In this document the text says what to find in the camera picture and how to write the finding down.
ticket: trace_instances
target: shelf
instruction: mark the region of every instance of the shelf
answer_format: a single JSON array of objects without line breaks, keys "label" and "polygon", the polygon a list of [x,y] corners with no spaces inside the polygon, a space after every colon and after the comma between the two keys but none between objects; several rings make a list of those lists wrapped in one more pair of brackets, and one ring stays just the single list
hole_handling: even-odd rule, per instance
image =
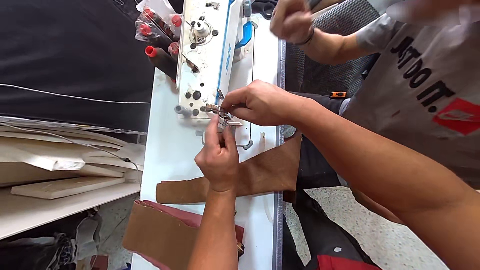
[{"label": "shelf", "polygon": [[53,200],[10,194],[0,189],[0,239],[64,218],[140,191],[140,185],[122,183]]}]

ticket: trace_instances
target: blue lever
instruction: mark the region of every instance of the blue lever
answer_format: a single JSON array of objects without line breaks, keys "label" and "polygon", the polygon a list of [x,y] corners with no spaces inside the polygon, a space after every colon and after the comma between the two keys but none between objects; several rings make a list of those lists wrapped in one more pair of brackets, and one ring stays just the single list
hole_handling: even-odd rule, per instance
[{"label": "blue lever", "polygon": [[243,25],[243,37],[237,44],[235,44],[235,49],[247,45],[247,43],[252,39],[252,34],[253,24],[251,21],[248,21],[246,24]]}]

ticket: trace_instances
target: dark pants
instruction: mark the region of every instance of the dark pants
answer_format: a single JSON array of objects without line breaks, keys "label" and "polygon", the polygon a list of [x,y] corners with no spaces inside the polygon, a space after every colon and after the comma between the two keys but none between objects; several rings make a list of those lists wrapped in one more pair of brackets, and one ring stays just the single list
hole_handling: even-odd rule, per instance
[{"label": "dark pants", "polygon": [[[309,93],[293,94],[311,98],[320,105],[338,114],[343,99],[334,99],[329,96],[322,96]],[[335,170],[330,167],[317,147],[305,136],[300,147],[300,164],[297,177],[297,189],[309,189],[327,186],[339,186],[340,182]]]},{"label": "dark pants", "polygon": [[[312,98],[334,113],[339,112],[343,99],[330,99],[308,93],[294,93]],[[363,252],[359,243],[342,227],[331,221],[316,200],[304,189],[339,186],[337,174],[313,143],[303,137],[300,148],[300,164],[297,177],[297,191],[293,209],[297,213],[312,259],[304,266],[297,254],[293,237],[283,218],[283,260],[284,270],[315,270],[318,268],[317,255],[347,258],[375,265]]]},{"label": "dark pants", "polygon": [[331,221],[318,202],[299,189],[293,209],[297,213],[305,239],[307,240],[311,260],[304,266],[297,253],[293,237],[283,217],[283,270],[318,269],[317,255],[329,255],[367,264],[375,263],[362,250],[355,238],[342,227]]}]

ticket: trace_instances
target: white table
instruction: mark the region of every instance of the white table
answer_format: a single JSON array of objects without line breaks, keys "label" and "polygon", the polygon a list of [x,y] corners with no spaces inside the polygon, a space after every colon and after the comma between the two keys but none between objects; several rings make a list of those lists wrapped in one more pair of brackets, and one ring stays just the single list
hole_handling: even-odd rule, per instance
[{"label": "white table", "polygon": [[[269,21],[259,14],[254,16],[258,20],[258,28],[255,30],[254,42],[249,43],[250,46],[254,46],[254,54],[233,64],[230,90],[245,86],[255,79],[276,85],[283,84],[283,80],[280,80],[277,74],[282,67],[279,59],[283,60],[285,55],[279,48],[284,48],[284,43],[283,46],[279,46],[282,43],[279,43],[278,38],[270,32]],[[140,191],[141,200],[156,201],[156,184],[161,181],[188,180],[202,176],[193,160],[202,148],[201,137],[195,135],[195,130],[179,125],[173,110],[177,103],[178,94],[174,84],[164,73],[156,69]],[[265,150],[283,143],[283,137],[278,137],[279,127],[252,125],[254,145],[248,150],[238,148],[240,161],[261,152],[258,143],[261,132],[265,132]],[[245,228],[243,237],[245,254],[239,259],[240,270],[270,270],[281,267],[282,198],[281,193],[237,198],[235,223]],[[198,214],[202,214],[204,210],[204,203],[171,206]],[[134,254],[132,269],[157,268]]]}]

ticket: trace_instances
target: bracelet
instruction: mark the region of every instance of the bracelet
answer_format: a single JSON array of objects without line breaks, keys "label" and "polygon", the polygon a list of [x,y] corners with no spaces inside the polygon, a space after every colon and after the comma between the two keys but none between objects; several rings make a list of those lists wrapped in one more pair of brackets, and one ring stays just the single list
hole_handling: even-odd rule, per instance
[{"label": "bracelet", "polygon": [[314,34],[315,34],[315,29],[312,27],[312,32],[308,35],[308,38],[305,41],[303,41],[301,43],[293,43],[293,44],[297,45],[297,46],[305,45],[305,44],[309,43],[310,40],[312,40]]}]

